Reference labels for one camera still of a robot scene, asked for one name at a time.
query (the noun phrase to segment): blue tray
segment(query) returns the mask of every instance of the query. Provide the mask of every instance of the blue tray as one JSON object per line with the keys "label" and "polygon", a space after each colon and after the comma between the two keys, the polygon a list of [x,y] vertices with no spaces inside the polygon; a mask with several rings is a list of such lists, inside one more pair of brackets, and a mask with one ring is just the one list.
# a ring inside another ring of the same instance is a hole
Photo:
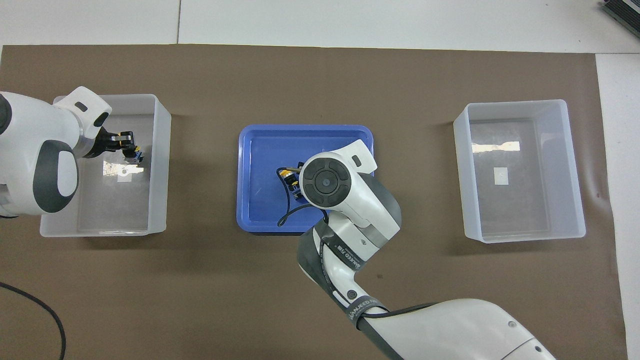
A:
{"label": "blue tray", "polygon": [[[279,167],[296,167],[311,156],[340,149],[361,139],[373,153],[373,135],[361,125],[249,125],[238,141],[236,220],[250,233],[304,233],[322,213],[316,208],[295,212],[278,227],[287,197],[276,175]],[[291,209],[307,202],[291,196]]]}

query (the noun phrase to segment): black joint cap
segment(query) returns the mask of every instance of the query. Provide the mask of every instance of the black joint cap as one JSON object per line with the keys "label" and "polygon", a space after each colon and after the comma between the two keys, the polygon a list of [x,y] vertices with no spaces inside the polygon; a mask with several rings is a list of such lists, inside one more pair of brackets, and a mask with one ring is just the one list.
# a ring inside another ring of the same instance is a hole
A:
{"label": "black joint cap", "polygon": [[312,184],[305,185],[305,195],[316,205],[322,206],[324,203],[324,197],[316,191]]}
{"label": "black joint cap", "polygon": [[329,170],[320,171],[314,179],[314,185],[320,193],[330,194],[338,187],[338,177],[335,172]]}
{"label": "black joint cap", "polygon": [[0,134],[9,126],[11,122],[11,104],[0,94]]}
{"label": "black joint cap", "polygon": [[360,161],[360,158],[358,157],[358,155],[352,156],[351,159],[353,160],[354,163],[356,163],[357,167],[362,166],[362,162]]}
{"label": "black joint cap", "polygon": [[100,116],[98,116],[97,119],[95,119],[95,121],[93,122],[93,126],[95,127],[99,127],[102,126],[102,124],[104,123],[105,120],[107,120],[107,117],[109,117],[109,113],[101,113]]}
{"label": "black joint cap", "polygon": [[311,180],[314,178],[316,172],[324,169],[326,167],[327,159],[326,158],[318,158],[314,161],[311,161],[305,168],[305,179]]}
{"label": "black joint cap", "polygon": [[340,180],[349,179],[349,172],[347,171],[347,168],[344,167],[344,165],[339,161],[335,161],[335,160],[329,161],[329,167],[338,174],[338,176],[340,177]]}
{"label": "black joint cap", "polygon": [[81,112],[85,112],[88,108],[86,107],[85,104],[81,103],[81,102],[77,102],[74,104],[76,106],[76,108],[79,108]]}
{"label": "black joint cap", "polygon": [[346,184],[341,184],[340,187],[338,188],[338,191],[336,191],[333,195],[329,196],[328,206],[336,206],[340,204],[344,199],[347,198],[347,195],[349,195],[349,189],[350,189],[350,186]]}

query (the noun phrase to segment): transparent container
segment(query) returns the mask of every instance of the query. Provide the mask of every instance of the transparent container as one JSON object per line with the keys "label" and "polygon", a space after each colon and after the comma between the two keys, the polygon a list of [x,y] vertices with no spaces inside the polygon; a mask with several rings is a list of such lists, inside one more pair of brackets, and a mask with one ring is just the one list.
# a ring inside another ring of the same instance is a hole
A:
{"label": "transparent container", "polygon": [[154,95],[101,97],[113,108],[105,129],[133,131],[144,159],[129,165],[122,151],[77,159],[76,194],[61,211],[42,215],[42,236],[140,236],[166,229],[171,114]]}
{"label": "transparent container", "polygon": [[502,243],[585,235],[564,100],[473,103],[453,126],[467,237]]}

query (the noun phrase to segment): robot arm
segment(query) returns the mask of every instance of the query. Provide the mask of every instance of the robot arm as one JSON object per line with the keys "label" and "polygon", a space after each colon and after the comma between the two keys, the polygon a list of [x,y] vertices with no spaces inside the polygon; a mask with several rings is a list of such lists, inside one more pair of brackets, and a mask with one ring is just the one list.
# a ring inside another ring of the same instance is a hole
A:
{"label": "robot arm", "polygon": [[83,86],[53,105],[0,92],[0,217],[63,209],[77,190],[76,158],[134,147],[130,132],[110,140],[116,134],[102,127],[110,113]]}
{"label": "robot arm", "polygon": [[392,359],[553,359],[499,306],[458,299],[389,311],[354,280],[401,226],[400,207],[370,172],[360,140],[311,157],[300,170],[304,197],[333,210],[300,238],[298,263],[354,326]]}

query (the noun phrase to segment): wire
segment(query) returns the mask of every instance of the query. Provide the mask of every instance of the wire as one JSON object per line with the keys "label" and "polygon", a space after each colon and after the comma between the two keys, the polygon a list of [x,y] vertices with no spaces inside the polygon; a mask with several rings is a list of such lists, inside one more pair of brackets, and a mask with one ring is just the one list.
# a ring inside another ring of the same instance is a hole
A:
{"label": "wire", "polygon": [[51,309],[49,307],[49,305],[45,304],[44,301],[38,299],[37,297],[33,296],[30,293],[27,293],[25,291],[22,291],[18,288],[14,288],[13,286],[9,285],[9,284],[5,284],[3,282],[0,282],[0,288],[5,288],[9,291],[13,291],[14,293],[18,294],[18,295],[22,295],[24,297],[26,297],[27,299],[35,302],[36,304],[40,305],[43,309],[45,309],[52,317],[53,320],[56,321],[56,325],[58,326],[58,330],[60,331],[60,342],[61,342],[61,346],[60,346],[60,360],[63,360],[65,358],[65,351],[67,349],[67,337],[65,336],[65,330],[62,327],[62,322],[60,321],[60,318],[58,317],[58,314],[56,314],[55,311],[53,311],[53,309]]}
{"label": "wire", "polygon": [[418,311],[418,310],[424,309],[425,307],[429,307],[429,306],[432,306],[432,305],[435,305],[435,304],[439,304],[439,303],[438,302],[428,302],[426,304],[415,305],[415,306],[407,307],[405,309],[400,309],[400,310],[387,311],[386,313],[381,313],[381,314],[367,314],[367,313],[364,313],[364,314],[362,314],[362,316],[366,317],[366,318],[372,318],[372,319],[386,318],[386,317],[389,317],[389,316],[411,313],[412,311]]}
{"label": "wire", "polygon": [[[301,206],[298,206],[295,209],[291,209],[291,196],[289,195],[289,189],[287,189],[287,184],[284,182],[284,179],[282,179],[282,176],[280,176],[280,172],[282,170],[287,170],[287,168],[285,167],[279,167],[276,169],[276,176],[278,176],[278,178],[280,179],[280,182],[282,183],[282,186],[284,187],[284,192],[287,195],[287,212],[278,220],[278,227],[281,227],[284,225],[284,223],[287,222],[287,219],[289,218],[289,215],[295,213],[298,210],[302,210],[304,208],[309,208],[309,207],[314,207],[316,208],[313,204],[304,204]],[[320,211],[322,211],[323,214],[323,218],[324,218],[324,222],[329,224],[329,215],[326,213],[326,211],[324,209],[319,209],[316,208]]]}

